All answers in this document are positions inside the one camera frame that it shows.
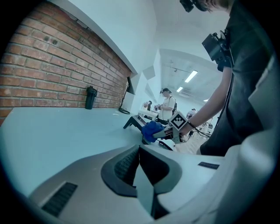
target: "fluorescent light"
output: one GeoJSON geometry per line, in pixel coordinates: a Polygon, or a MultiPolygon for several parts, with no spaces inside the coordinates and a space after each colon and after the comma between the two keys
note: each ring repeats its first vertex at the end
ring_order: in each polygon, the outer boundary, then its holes
{"type": "Polygon", "coordinates": [[[183,89],[183,87],[179,87],[179,89],[177,89],[177,92],[180,92],[183,89]]]}
{"type": "Polygon", "coordinates": [[[185,80],[185,82],[190,82],[192,78],[197,74],[197,71],[192,71],[189,77],[185,80]]]}

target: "floor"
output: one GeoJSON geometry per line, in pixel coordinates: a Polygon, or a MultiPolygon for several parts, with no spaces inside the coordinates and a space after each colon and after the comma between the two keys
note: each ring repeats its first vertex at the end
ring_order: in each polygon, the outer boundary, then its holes
{"type": "Polygon", "coordinates": [[[175,148],[177,152],[196,154],[199,147],[207,140],[195,132],[186,143],[176,144],[175,148]]]}

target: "black water bottle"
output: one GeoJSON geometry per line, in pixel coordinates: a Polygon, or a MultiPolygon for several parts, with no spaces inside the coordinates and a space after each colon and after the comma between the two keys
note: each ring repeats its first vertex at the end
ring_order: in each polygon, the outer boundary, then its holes
{"type": "Polygon", "coordinates": [[[97,95],[96,89],[94,89],[92,86],[87,87],[87,100],[85,106],[86,109],[88,110],[92,109],[93,101],[95,100],[96,95],[97,95]]]}

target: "blue cloth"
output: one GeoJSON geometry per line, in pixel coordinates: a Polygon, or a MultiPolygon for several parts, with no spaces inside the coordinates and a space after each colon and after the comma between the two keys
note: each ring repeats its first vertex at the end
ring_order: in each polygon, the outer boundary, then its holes
{"type": "Polygon", "coordinates": [[[155,142],[157,139],[153,137],[153,134],[162,131],[164,128],[162,124],[151,121],[142,127],[142,134],[149,142],[155,142]]]}

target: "man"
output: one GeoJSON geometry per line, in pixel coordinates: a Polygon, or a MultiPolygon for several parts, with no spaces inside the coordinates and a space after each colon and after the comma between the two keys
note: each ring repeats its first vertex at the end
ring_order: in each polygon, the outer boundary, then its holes
{"type": "Polygon", "coordinates": [[[163,124],[168,124],[168,119],[172,117],[172,110],[175,106],[175,99],[171,96],[172,92],[168,88],[162,90],[162,94],[165,97],[165,100],[162,105],[158,106],[157,109],[160,110],[158,121],[163,124]]]}
{"type": "MultiPolygon", "coordinates": [[[[228,105],[220,115],[211,137],[197,154],[224,156],[234,145],[241,144],[249,135],[263,129],[248,97],[256,88],[273,47],[265,31],[238,0],[198,0],[208,11],[223,10],[230,14],[226,29],[234,66],[230,61],[218,64],[223,72],[222,81],[207,103],[189,121],[195,127],[206,122],[224,106],[231,74],[234,74],[228,105]]],[[[193,128],[186,124],[182,135],[193,128]]]]}
{"type": "Polygon", "coordinates": [[[190,119],[192,116],[196,114],[196,109],[193,108],[191,111],[187,113],[187,119],[190,119]]]}

